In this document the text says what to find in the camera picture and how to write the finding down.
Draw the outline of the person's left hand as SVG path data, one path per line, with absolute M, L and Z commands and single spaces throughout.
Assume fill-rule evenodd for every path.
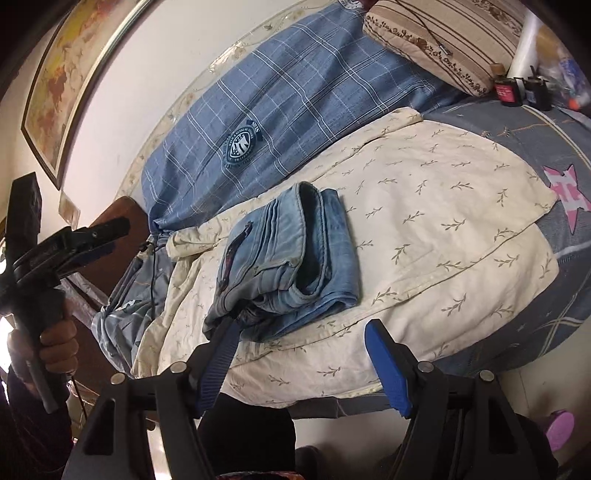
M 73 375 L 78 367 L 79 349 L 75 338 L 76 327 L 72 320 L 61 320 L 40 335 L 39 358 L 45 369 L 54 374 Z M 11 367 L 17 378 L 37 399 L 40 398 L 29 372 L 28 364 L 34 358 L 34 349 L 28 337 L 13 330 L 7 341 Z

